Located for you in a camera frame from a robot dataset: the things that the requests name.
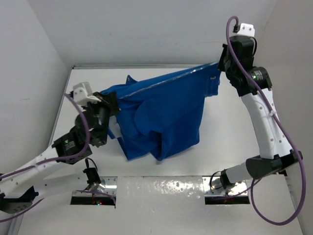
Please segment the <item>blue zip-up jacket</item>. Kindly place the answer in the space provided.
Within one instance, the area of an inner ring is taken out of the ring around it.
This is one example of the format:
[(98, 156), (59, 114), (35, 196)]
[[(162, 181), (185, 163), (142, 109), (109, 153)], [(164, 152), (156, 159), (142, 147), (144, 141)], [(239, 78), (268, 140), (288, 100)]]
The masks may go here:
[(218, 94), (220, 75), (210, 63), (142, 81), (128, 76), (102, 90), (116, 92), (121, 109), (115, 116), (120, 134), (110, 130), (109, 136), (128, 160), (150, 153), (162, 161), (198, 144), (204, 101)]

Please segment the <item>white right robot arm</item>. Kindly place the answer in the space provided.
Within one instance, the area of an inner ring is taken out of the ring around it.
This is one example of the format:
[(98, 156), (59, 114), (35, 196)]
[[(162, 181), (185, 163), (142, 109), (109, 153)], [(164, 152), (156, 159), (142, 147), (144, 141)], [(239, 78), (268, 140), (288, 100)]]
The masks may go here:
[(220, 176), (209, 183), (211, 189), (218, 191), (228, 190), (244, 180), (259, 180), (283, 171), (298, 161), (286, 135), (273, 118), (276, 108), (269, 74), (265, 68), (253, 64), (255, 39), (248, 36), (232, 36), (229, 40), (243, 68), (238, 67), (229, 45), (224, 44), (218, 69), (225, 72), (248, 110), (259, 146), (259, 155), (222, 170)]

